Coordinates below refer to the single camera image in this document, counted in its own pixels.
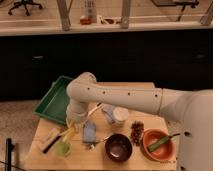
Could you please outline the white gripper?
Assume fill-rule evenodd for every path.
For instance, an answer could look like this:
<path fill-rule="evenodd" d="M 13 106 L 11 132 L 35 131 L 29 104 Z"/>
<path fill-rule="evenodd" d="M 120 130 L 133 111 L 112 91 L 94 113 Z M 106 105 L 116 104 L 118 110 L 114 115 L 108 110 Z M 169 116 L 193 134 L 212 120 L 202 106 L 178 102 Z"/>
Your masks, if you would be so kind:
<path fill-rule="evenodd" d="M 72 129 L 72 123 L 74 123 L 76 133 L 79 133 L 82 129 L 82 122 L 88 117 L 88 104 L 77 101 L 71 101 L 66 110 L 66 125 L 68 130 Z"/>

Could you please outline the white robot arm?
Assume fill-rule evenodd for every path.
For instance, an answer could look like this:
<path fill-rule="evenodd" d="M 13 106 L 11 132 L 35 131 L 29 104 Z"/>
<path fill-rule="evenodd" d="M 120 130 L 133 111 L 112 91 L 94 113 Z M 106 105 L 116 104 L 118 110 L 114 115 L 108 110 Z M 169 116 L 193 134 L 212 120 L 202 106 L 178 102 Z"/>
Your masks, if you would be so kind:
<path fill-rule="evenodd" d="M 143 86 L 101 84 L 90 72 L 66 88 L 67 119 L 81 123 L 88 104 L 101 102 L 159 115 L 181 124 L 176 171 L 213 171 L 213 89 L 181 91 Z"/>

